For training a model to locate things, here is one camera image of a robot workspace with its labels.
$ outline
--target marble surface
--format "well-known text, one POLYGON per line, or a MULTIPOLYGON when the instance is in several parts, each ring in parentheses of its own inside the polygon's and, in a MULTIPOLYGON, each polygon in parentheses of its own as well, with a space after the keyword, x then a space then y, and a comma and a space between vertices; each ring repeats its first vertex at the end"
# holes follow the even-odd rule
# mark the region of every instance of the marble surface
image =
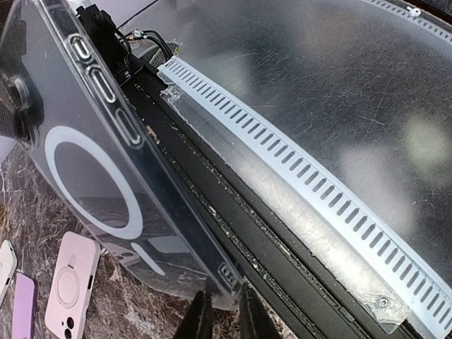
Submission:
MULTIPOLYGON (((1 175, 6 214, 0 240, 12 242, 18 271, 37 282, 35 338, 54 338, 45 327, 44 313, 61 238, 67 231, 90 235, 19 147, 6 158, 1 175)), ((13 280, 0 308, 0 338, 11 337, 14 288, 13 280)), ((171 338, 188 306, 141 284, 106 253, 97 270, 85 338, 171 338)), ((295 338, 273 312, 270 315, 284 338, 295 338)), ((215 310, 214 323, 214 338, 239 338, 236 312, 215 310)))

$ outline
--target purple phone case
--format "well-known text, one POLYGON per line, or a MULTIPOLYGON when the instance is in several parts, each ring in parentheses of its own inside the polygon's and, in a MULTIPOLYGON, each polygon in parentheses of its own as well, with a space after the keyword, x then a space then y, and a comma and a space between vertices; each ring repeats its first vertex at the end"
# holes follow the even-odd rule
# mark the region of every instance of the purple phone case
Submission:
POLYGON ((12 339, 33 339, 36 284, 18 273, 14 294, 12 339))

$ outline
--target phone case button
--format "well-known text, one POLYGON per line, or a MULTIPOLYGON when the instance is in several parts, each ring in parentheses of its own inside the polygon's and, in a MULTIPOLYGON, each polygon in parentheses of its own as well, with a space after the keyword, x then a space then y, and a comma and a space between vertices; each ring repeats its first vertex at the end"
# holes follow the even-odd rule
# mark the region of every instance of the phone case button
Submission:
POLYGON ((107 79, 99 67, 92 67, 88 71, 88 80, 91 86, 94 87, 95 92, 100 96, 100 98, 110 104, 116 101, 116 95, 113 89, 107 82, 107 79))
POLYGON ((88 62, 91 60, 91 52, 85 43, 85 40, 80 35, 75 35, 69 39, 69 45, 77 60, 88 62))
POLYGON ((117 109, 114 115, 119 132, 126 142, 134 146, 139 145, 142 138, 130 116, 121 108, 117 109))

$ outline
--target white magsafe circle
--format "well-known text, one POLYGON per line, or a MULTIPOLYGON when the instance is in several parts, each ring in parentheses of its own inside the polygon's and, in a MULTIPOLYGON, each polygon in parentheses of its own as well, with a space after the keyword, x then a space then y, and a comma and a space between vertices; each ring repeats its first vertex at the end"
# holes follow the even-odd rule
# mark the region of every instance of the white magsafe circle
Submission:
POLYGON ((56 298, 63 307, 70 309, 78 301, 80 284, 76 273, 70 268, 63 268, 56 277, 56 298))
POLYGON ((119 168, 113 162, 110 156, 101 149, 92 139, 88 138, 85 134, 72 129, 67 126, 55 126, 49 131, 45 139, 45 157, 47 164, 49 165, 50 172, 58 185, 63 195, 68 199, 69 203, 86 219, 88 219, 94 226, 98 227, 102 231, 109 233, 115 237, 121 239, 135 239, 141 235, 143 231, 143 216, 141 215, 141 209, 136 200, 129 183, 119 168), (104 167, 114 183, 118 186, 124 200, 127 204, 127 210, 129 212, 129 223, 123 228, 114 228, 104 224, 102 221, 93 217, 87 210, 85 210, 69 193, 64 186, 61 177, 59 176, 57 164, 55 162, 55 150, 61 143, 72 143, 84 149, 90 153, 104 167))

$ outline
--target pink phone case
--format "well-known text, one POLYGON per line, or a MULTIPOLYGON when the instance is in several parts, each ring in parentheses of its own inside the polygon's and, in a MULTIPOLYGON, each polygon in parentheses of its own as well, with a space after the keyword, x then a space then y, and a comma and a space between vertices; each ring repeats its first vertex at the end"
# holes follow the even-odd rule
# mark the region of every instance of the pink phone case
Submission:
POLYGON ((33 339, 35 328, 36 284, 25 275, 18 273, 14 294, 12 339, 33 339))
POLYGON ((45 312, 46 327, 58 338, 82 338, 99 256, 97 242, 63 236, 45 312))

